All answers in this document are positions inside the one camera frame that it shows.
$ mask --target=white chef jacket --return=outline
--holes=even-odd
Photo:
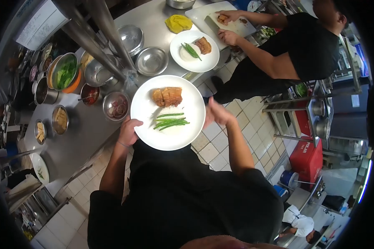
[[[290,223],[293,228],[297,228],[295,236],[299,237],[306,237],[314,228],[313,219],[301,214],[294,205],[284,212],[283,222]]]

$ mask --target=red cooler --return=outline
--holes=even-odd
[[[316,148],[314,143],[299,141],[289,161],[293,171],[299,174],[300,181],[315,182],[323,166],[321,139]]]

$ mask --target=cutting board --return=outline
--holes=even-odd
[[[202,31],[204,32],[205,34],[209,35],[210,37],[212,37],[212,39],[214,39],[214,41],[216,42],[217,46],[219,47],[219,50],[223,50],[225,49],[226,47],[228,47],[228,45],[226,45],[224,42],[222,42],[218,37],[217,37],[217,33],[215,33],[213,31],[213,29],[211,27],[209,27],[209,25],[205,22],[205,18],[207,16],[210,16],[211,19],[214,18],[214,16],[216,15],[216,18],[214,19],[214,22],[215,23],[218,23],[217,22],[217,15],[215,12],[216,11],[221,11],[221,10],[237,10],[231,3],[227,2],[227,1],[223,1],[223,2],[218,2],[218,3],[214,3],[214,4],[208,4],[208,5],[205,5],[205,6],[202,6],[202,7],[198,7],[198,8],[195,8],[195,9],[191,9],[191,10],[188,10],[185,12],[185,15],[186,17],[190,18],[193,23]],[[219,25],[222,25],[221,28],[223,29],[227,29],[227,30],[232,30],[234,32],[239,32],[239,35],[242,36],[242,37],[247,37],[253,33],[256,32],[256,29],[254,28],[254,26],[250,23],[250,22],[247,22],[246,24],[243,24],[242,22],[240,22],[240,24],[242,24],[244,27],[240,27],[240,25],[238,24],[237,26],[237,22],[240,22],[240,21],[236,21],[235,25],[230,25],[230,27],[228,26],[224,26],[220,23],[218,23]]]

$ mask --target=black t-shirt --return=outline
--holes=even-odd
[[[231,235],[270,243],[283,204],[257,169],[238,177],[209,169],[187,180],[175,167],[147,164],[132,176],[121,200],[104,191],[90,196],[88,243],[94,248],[179,248],[193,239]]]
[[[337,68],[339,37],[308,13],[289,15],[287,22],[260,48],[273,56],[288,52],[301,82],[329,77]]]

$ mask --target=white ceramic plate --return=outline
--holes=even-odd
[[[46,163],[44,162],[43,158],[41,158],[41,156],[39,154],[32,153],[31,154],[31,161],[32,161],[33,168],[35,169],[36,176],[39,178],[40,182],[43,185],[46,185],[47,183],[49,183],[50,182],[49,171],[47,169]]]
[[[174,134],[154,130],[153,119],[162,107],[158,107],[152,100],[152,90],[164,87],[182,88],[183,101],[177,107],[184,112],[185,120],[190,122],[179,126],[178,132]],[[149,79],[137,90],[132,100],[130,116],[144,122],[142,126],[134,128],[143,142],[158,150],[174,151],[190,144],[201,132],[205,121],[205,104],[198,89],[188,80],[174,75],[161,75]]]
[[[200,55],[200,60],[193,62],[186,62],[180,58],[181,44],[184,43],[195,43],[196,40],[205,37],[212,46],[212,51],[206,55]],[[170,54],[174,61],[179,64],[180,67],[187,69],[191,72],[207,72],[213,69],[219,61],[219,48],[216,42],[207,34],[197,30],[186,30],[178,33],[173,40],[170,42]]]

